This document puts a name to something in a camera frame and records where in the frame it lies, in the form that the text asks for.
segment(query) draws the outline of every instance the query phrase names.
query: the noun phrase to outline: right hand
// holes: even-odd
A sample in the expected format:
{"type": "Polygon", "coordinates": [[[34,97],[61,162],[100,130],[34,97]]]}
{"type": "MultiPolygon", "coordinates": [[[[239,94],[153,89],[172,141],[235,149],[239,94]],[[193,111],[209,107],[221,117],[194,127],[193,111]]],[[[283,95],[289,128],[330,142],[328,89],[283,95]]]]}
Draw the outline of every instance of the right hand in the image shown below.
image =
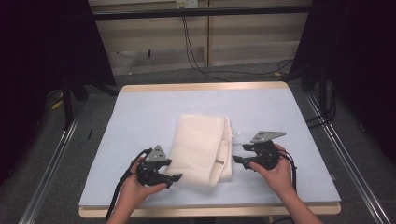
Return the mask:
{"type": "MultiPolygon", "coordinates": [[[[285,148],[275,144],[275,146],[286,154],[285,148]]],[[[279,196],[279,194],[290,192],[294,190],[291,184],[291,170],[288,160],[280,157],[278,165],[272,170],[266,170],[258,163],[251,161],[250,167],[264,177],[265,181],[268,183],[269,187],[279,196]]]]}

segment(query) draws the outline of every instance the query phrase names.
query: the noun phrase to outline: white cloth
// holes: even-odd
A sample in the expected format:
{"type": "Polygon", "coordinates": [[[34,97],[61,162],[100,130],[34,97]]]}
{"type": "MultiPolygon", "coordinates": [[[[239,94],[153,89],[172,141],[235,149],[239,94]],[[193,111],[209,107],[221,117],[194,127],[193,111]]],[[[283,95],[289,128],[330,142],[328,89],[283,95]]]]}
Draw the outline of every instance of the white cloth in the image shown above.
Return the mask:
{"type": "Polygon", "coordinates": [[[180,115],[166,173],[183,174],[183,183],[216,186],[232,175],[231,139],[228,117],[180,115]]]}

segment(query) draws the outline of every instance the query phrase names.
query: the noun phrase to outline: black cable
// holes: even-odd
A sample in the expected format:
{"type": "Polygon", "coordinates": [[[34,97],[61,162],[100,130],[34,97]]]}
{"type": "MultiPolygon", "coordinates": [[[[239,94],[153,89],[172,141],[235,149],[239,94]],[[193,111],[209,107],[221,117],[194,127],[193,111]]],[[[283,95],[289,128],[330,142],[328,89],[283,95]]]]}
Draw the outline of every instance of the black cable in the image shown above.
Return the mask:
{"type": "Polygon", "coordinates": [[[151,151],[151,149],[145,149],[142,152],[140,152],[136,156],[136,158],[131,162],[131,165],[128,167],[128,169],[123,174],[122,178],[120,179],[119,183],[116,186],[116,189],[114,190],[113,199],[111,200],[110,206],[108,207],[108,210],[107,210],[106,221],[108,221],[108,219],[111,216],[111,213],[113,212],[114,206],[116,205],[116,201],[117,201],[117,199],[119,197],[119,193],[120,193],[120,189],[122,187],[122,184],[125,182],[126,178],[128,178],[130,175],[132,175],[132,172],[131,172],[132,167],[137,162],[137,160],[140,158],[140,156],[142,156],[145,153],[146,154],[150,153],[150,151],[151,151]]]}
{"type": "Polygon", "coordinates": [[[301,66],[299,69],[294,70],[292,72],[290,72],[287,76],[282,77],[280,79],[280,81],[284,81],[284,82],[289,82],[291,80],[294,80],[300,76],[302,76],[304,73],[306,73],[307,71],[309,71],[310,69],[312,69],[313,66],[316,65],[316,61],[312,61],[309,63],[304,64],[303,66],[301,66]]]}
{"type": "Polygon", "coordinates": [[[279,150],[283,153],[279,153],[279,156],[285,158],[289,161],[291,166],[291,184],[293,185],[294,190],[297,192],[297,167],[294,165],[293,157],[289,154],[289,152],[284,150],[279,150]]]}
{"type": "Polygon", "coordinates": [[[334,117],[336,115],[336,111],[337,111],[337,106],[336,106],[336,102],[335,102],[335,95],[336,95],[335,93],[336,93],[335,87],[334,87],[334,85],[332,85],[332,98],[331,98],[329,108],[326,110],[326,112],[324,114],[318,115],[312,119],[307,119],[305,121],[306,123],[309,123],[312,121],[316,121],[318,119],[322,119],[319,123],[308,126],[309,129],[317,128],[324,124],[328,124],[334,119],[334,117]]]}
{"type": "Polygon", "coordinates": [[[280,218],[280,219],[278,219],[278,220],[276,220],[276,221],[271,222],[271,224],[276,224],[276,223],[278,223],[278,222],[286,221],[286,220],[290,220],[291,223],[294,223],[294,222],[293,222],[293,219],[291,219],[291,217],[282,217],[282,218],[280,218]]]}
{"type": "Polygon", "coordinates": [[[208,75],[208,73],[235,73],[235,74],[245,74],[245,75],[253,75],[253,76],[269,75],[269,74],[273,74],[275,72],[281,71],[282,68],[286,67],[290,62],[293,61],[291,59],[282,60],[282,61],[278,62],[278,68],[276,70],[265,72],[265,73],[250,73],[250,72],[244,72],[244,71],[228,71],[228,70],[204,71],[198,66],[198,64],[197,64],[197,62],[195,60],[194,54],[192,52],[192,47],[191,47],[191,42],[190,42],[190,35],[189,35],[189,28],[187,26],[186,18],[182,17],[182,20],[183,20],[183,25],[184,25],[184,36],[185,36],[185,41],[186,41],[186,51],[187,51],[187,58],[189,60],[189,64],[195,71],[202,73],[206,77],[211,77],[211,78],[215,78],[215,79],[218,79],[218,80],[221,80],[221,81],[229,82],[228,80],[225,80],[225,79],[222,79],[222,78],[219,78],[219,77],[212,77],[212,76],[208,75]],[[192,59],[194,61],[195,67],[192,65],[192,62],[190,60],[189,47],[190,47],[190,53],[191,53],[192,59]]]}
{"type": "Polygon", "coordinates": [[[197,71],[197,72],[203,74],[203,75],[206,76],[206,77],[214,78],[214,79],[217,79],[217,80],[220,80],[220,81],[229,82],[228,80],[225,80],[225,79],[222,79],[222,78],[219,78],[219,77],[212,77],[212,76],[208,75],[206,72],[202,71],[202,69],[198,66],[198,64],[197,64],[197,62],[196,62],[196,60],[195,60],[194,53],[192,52],[192,46],[191,46],[190,35],[189,35],[189,28],[187,27],[186,18],[185,18],[185,17],[182,17],[182,20],[183,20],[183,25],[184,25],[184,37],[185,37],[185,41],[186,41],[187,59],[189,60],[190,66],[191,66],[195,71],[197,71]],[[192,63],[191,63],[190,54],[189,54],[189,46],[190,46],[191,56],[192,56],[192,58],[193,58],[193,60],[194,60],[194,63],[195,63],[195,66],[196,66],[196,67],[194,67],[194,66],[192,65],[192,63]]]}

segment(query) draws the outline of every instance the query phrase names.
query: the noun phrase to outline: metal rail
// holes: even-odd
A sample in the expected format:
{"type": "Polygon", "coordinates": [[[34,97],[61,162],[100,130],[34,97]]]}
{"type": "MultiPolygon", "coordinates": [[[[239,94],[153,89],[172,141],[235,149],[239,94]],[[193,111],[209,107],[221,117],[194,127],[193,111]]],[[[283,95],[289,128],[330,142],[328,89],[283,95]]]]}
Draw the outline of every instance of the metal rail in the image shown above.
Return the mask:
{"type": "Polygon", "coordinates": [[[288,7],[212,7],[212,8],[185,8],[144,11],[94,12],[92,15],[81,15],[95,20],[124,20],[170,17],[199,17],[199,16],[231,16],[254,14],[286,14],[312,13],[336,9],[335,6],[288,6],[288,7]]]}
{"type": "Polygon", "coordinates": [[[67,146],[73,136],[74,130],[77,127],[78,120],[82,114],[82,109],[85,105],[85,101],[81,103],[78,107],[78,112],[73,119],[72,123],[68,127],[67,130],[64,130],[64,133],[61,137],[61,140],[56,147],[53,156],[49,162],[46,172],[43,174],[40,183],[38,184],[37,189],[35,190],[34,195],[30,199],[27,207],[25,208],[23,215],[20,219],[19,224],[31,224],[35,223],[35,219],[43,205],[44,200],[46,199],[47,193],[50,190],[50,184],[55,177],[56,171],[58,170],[59,164],[62,161],[62,157],[64,156],[65,151],[67,150],[67,146]]]}
{"type": "Polygon", "coordinates": [[[321,113],[317,98],[312,94],[307,94],[307,98],[314,112],[320,118],[319,121],[322,123],[323,130],[332,142],[332,146],[337,152],[341,162],[344,164],[346,171],[348,172],[352,182],[358,190],[358,193],[361,195],[361,198],[363,199],[368,210],[372,214],[375,223],[390,224],[390,219],[388,218],[381,202],[375,196],[370,186],[361,175],[361,172],[359,171],[355,162],[350,157],[347,148],[344,146],[334,127],[329,122],[326,122],[326,120],[324,120],[323,117],[320,115],[321,113]]]}

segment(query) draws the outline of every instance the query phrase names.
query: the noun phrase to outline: human hand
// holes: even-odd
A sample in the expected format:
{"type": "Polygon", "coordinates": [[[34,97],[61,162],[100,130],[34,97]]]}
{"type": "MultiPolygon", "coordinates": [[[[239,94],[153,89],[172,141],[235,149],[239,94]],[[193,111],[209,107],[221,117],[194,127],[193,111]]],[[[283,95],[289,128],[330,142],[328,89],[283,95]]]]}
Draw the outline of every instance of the human hand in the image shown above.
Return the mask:
{"type": "Polygon", "coordinates": [[[142,160],[142,157],[137,160],[131,168],[132,175],[128,176],[122,184],[116,206],[107,223],[125,223],[132,212],[139,207],[149,195],[166,188],[165,183],[145,187],[137,181],[137,164],[142,160]]]}
{"type": "MultiPolygon", "coordinates": [[[[286,149],[282,146],[275,144],[277,149],[281,150],[281,153],[286,154],[286,149]]],[[[272,170],[266,170],[258,163],[251,161],[250,167],[264,177],[265,181],[268,183],[269,187],[280,196],[283,193],[294,191],[291,184],[291,170],[289,162],[280,157],[278,165],[272,170]]]]}

